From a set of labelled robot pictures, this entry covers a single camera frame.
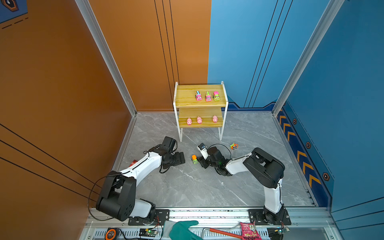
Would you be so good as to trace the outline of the green orange toy truck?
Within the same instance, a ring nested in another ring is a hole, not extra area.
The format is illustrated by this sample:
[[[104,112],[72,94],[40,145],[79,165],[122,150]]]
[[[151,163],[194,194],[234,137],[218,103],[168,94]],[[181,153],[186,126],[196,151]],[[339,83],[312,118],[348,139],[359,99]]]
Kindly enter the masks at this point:
[[[231,144],[231,149],[232,149],[232,150],[237,149],[238,146],[239,146],[238,144],[233,143],[233,144]]]

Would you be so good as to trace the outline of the pink green toy car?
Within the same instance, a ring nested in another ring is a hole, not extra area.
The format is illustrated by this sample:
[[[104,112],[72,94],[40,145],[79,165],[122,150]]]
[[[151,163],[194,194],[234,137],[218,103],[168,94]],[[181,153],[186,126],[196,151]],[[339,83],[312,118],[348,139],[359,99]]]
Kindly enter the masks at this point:
[[[206,91],[206,96],[205,96],[206,102],[211,102],[212,101],[212,96],[209,91]]]

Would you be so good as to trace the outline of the pink grey toy truck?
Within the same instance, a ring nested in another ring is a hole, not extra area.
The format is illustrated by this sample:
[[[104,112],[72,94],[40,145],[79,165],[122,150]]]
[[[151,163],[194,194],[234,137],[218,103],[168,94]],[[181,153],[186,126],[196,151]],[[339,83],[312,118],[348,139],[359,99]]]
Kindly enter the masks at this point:
[[[196,91],[196,100],[197,101],[201,101],[202,100],[202,95],[201,95],[200,91]]]

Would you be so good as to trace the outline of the green truck pink tank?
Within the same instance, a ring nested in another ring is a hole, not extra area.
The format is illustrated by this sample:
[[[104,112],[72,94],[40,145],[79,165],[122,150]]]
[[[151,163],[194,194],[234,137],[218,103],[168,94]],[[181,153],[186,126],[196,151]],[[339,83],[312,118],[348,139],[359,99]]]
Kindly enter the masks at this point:
[[[219,101],[220,100],[220,95],[218,91],[214,92],[214,101]]]

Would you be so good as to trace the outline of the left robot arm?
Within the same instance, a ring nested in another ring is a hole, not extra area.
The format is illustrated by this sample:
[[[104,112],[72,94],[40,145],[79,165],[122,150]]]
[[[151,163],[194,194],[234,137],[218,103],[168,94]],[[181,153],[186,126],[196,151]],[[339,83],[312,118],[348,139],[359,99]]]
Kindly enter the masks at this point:
[[[121,222],[133,218],[151,224],[156,217],[156,205],[137,199],[136,188],[152,171],[158,169],[160,174],[165,174],[171,167],[184,164],[184,153],[177,152],[177,148],[175,139],[165,137],[161,144],[144,151],[144,157],[128,168],[109,172],[102,178],[104,183],[96,210]]]

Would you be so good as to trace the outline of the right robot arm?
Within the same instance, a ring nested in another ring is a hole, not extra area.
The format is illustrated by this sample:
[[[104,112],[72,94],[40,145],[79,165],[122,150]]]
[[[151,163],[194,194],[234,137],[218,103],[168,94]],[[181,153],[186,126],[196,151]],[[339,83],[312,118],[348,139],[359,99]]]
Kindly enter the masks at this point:
[[[284,164],[261,148],[235,159],[225,159],[214,146],[207,148],[203,143],[197,146],[201,153],[198,162],[203,168],[213,167],[225,177],[242,172],[250,172],[264,186],[265,203],[261,216],[251,214],[253,222],[264,222],[268,225],[291,225],[291,219],[282,201],[282,180]]]

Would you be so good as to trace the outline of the red white cardboard box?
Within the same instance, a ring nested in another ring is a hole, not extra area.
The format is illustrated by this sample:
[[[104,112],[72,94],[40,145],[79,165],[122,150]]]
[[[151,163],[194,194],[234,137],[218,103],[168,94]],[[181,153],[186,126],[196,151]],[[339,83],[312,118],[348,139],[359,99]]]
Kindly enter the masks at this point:
[[[138,161],[137,160],[133,160],[133,162],[130,164],[130,168],[132,168],[132,167],[134,167],[135,165],[136,165],[136,163],[137,163]]]

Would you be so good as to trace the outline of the green circuit board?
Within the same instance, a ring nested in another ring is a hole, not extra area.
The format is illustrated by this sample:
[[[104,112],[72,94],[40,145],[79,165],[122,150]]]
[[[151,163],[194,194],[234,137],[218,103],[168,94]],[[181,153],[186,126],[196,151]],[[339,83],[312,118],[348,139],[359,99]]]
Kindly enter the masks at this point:
[[[158,236],[159,231],[158,230],[153,230],[153,229],[140,229],[139,231],[139,237],[144,238],[144,237],[149,237],[149,238],[155,238]]]

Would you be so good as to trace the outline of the pink snack bag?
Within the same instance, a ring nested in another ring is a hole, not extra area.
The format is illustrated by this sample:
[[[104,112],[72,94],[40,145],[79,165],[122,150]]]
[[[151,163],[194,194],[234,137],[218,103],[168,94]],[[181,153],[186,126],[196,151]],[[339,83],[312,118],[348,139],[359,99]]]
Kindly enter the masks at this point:
[[[242,240],[261,240],[261,236],[258,233],[256,227],[252,223],[240,223],[242,230]]]

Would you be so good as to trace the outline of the orange tape measure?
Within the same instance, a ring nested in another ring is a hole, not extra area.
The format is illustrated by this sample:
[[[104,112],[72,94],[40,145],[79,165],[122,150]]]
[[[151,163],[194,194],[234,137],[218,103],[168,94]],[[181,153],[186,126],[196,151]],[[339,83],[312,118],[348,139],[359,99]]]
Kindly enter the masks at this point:
[[[108,228],[105,234],[105,240],[116,240],[119,236],[119,230],[116,228]]]

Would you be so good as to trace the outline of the small board right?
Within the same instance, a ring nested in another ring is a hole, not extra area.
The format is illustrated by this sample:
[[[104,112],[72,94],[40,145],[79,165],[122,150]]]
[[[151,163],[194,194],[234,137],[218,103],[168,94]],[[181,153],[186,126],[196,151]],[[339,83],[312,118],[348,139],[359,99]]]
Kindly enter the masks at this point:
[[[290,231],[290,228],[288,228],[287,226],[282,226],[281,228],[278,228],[277,230],[275,230],[275,233],[279,235],[283,235],[289,231]]]

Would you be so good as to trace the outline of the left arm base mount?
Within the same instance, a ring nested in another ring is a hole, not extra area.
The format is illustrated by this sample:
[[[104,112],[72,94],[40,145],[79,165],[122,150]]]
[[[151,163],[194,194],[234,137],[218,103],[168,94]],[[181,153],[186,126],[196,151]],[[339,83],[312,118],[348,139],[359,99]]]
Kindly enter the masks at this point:
[[[169,209],[156,209],[154,213],[150,213],[148,218],[130,217],[128,220],[129,226],[155,226],[163,225],[170,218]]]

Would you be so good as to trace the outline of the aluminium rail frame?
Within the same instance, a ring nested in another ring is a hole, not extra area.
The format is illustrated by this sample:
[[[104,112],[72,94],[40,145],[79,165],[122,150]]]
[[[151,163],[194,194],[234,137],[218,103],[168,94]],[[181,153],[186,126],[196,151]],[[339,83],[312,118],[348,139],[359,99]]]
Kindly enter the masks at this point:
[[[251,223],[249,219],[249,209],[262,209],[261,207],[196,207],[196,208],[158,208],[169,209],[170,218],[166,221],[198,221],[197,226],[190,227],[190,231],[199,237],[204,228],[213,228],[225,232],[241,235],[240,223]],[[281,225],[255,225],[258,233],[263,240],[279,239],[284,240],[341,240],[341,232],[326,208],[318,207],[287,207],[292,224],[287,226],[290,231],[279,235],[275,230]],[[128,220],[119,221],[109,219],[109,217],[95,209],[91,210],[90,216],[84,226],[80,238],[82,240],[102,240],[108,228],[120,230],[118,239],[138,239],[138,240],[164,240],[162,231],[164,224],[155,226],[129,226]],[[159,234],[155,238],[139,237],[140,229],[158,230]],[[204,240],[232,240],[234,238],[223,236],[216,233],[206,232],[202,238]]]

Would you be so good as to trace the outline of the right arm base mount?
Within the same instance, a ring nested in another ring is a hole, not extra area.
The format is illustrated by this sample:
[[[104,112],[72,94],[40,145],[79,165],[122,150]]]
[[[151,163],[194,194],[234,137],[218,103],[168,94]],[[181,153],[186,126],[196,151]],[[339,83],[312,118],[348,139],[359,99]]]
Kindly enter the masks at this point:
[[[250,222],[258,226],[290,226],[292,224],[288,211],[285,207],[282,207],[276,214],[267,209],[249,209],[248,214]]]

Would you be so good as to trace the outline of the red handled tool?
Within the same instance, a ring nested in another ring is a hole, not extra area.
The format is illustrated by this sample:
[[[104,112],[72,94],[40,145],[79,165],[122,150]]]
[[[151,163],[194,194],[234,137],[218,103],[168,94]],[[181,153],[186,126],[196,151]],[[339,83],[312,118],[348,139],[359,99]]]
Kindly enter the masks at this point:
[[[227,236],[227,237],[231,237],[231,238],[236,238],[236,239],[240,239],[240,240],[243,239],[243,237],[241,235],[236,235],[236,234],[233,234],[233,233],[229,233],[229,232],[225,232],[225,231],[218,230],[218,229],[213,229],[213,228],[204,228],[202,233],[201,233],[201,238],[203,238],[206,235],[206,232],[216,233],[216,234],[220,234],[220,235],[223,235],[223,236]]]

